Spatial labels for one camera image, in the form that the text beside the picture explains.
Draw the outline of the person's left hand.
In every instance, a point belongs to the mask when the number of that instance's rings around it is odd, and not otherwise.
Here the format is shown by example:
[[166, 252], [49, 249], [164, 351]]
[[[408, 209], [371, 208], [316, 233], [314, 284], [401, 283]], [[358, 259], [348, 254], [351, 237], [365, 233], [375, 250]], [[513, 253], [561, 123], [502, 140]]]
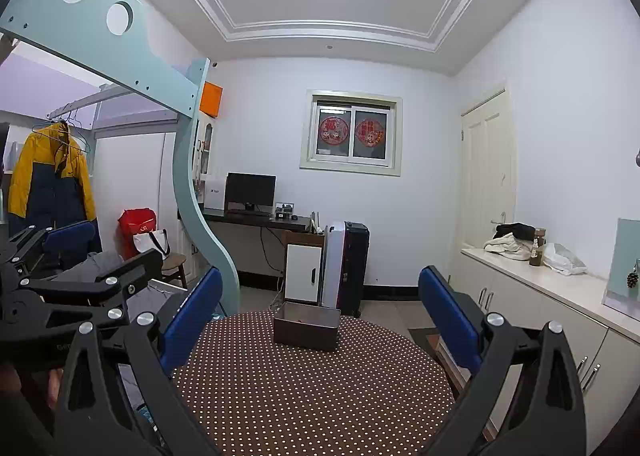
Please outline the person's left hand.
[[47, 403], [50, 410], [56, 410], [58, 405], [58, 396], [62, 387], [62, 380], [64, 376], [64, 369], [52, 369], [49, 372], [48, 390], [47, 390]]

